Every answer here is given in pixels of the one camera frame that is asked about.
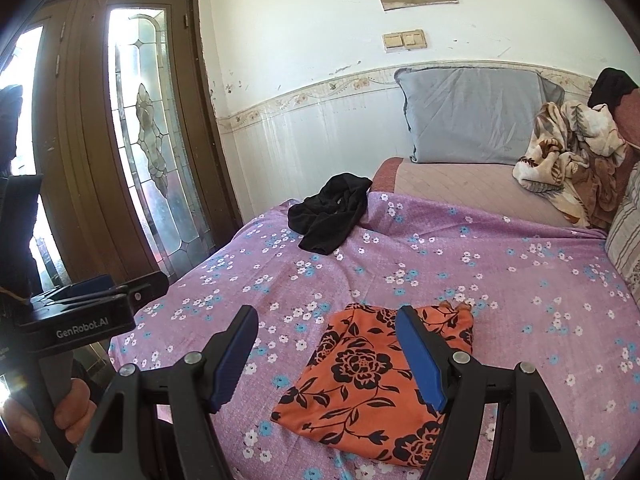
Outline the person's left hand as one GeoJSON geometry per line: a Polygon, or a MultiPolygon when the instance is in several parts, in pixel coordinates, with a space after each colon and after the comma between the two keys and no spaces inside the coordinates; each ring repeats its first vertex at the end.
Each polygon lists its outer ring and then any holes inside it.
{"type": "MultiPolygon", "coordinates": [[[[78,445],[95,412],[96,404],[90,400],[88,385],[80,378],[73,378],[70,381],[70,392],[55,409],[55,425],[64,432],[70,444],[78,445]]],[[[9,398],[1,408],[1,419],[17,448],[35,464],[48,469],[37,448],[42,430],[35,417],[23,405],[9,398]]]]}

